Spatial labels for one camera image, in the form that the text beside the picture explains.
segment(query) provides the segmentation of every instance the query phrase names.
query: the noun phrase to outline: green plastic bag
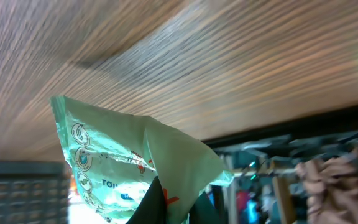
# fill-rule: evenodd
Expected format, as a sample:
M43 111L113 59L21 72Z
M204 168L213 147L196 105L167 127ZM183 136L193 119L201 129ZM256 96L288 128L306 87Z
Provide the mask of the green plastic bag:
M108 222L130 219L157 175L169 223L181 223L209 184L233 174L199 140L150 116L133 116L65 96L51 106L65 160L85 202Z

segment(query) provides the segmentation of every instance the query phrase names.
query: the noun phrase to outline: metal grille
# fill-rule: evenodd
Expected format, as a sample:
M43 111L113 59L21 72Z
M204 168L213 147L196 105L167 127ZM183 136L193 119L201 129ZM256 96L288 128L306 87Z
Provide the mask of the metal grille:
M0 174L0 223L68 223L69 180L32 172Z

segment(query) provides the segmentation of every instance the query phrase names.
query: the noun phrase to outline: red object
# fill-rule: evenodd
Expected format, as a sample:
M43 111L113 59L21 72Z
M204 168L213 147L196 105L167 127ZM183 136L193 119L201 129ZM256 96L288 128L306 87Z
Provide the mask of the red object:
M247 202L249 201L248 192L245 190L240 190L237 192L237 209L241 213L244 209L247 208Z

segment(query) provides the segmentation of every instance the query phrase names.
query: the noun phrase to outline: beige cloth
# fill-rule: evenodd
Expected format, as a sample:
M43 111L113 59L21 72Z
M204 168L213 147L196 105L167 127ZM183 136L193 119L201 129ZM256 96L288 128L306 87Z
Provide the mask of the beige cloth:
M349 159L313 159L295 171L310 195L310 224L358 224L358 175Z

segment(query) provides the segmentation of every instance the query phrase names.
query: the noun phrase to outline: wooden ceiling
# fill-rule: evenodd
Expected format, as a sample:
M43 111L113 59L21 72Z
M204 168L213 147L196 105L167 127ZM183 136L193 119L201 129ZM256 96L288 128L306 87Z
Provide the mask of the wooden ceiling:
M0 159L62 161L48 99L210 139L358 104L358 1L0 0Z

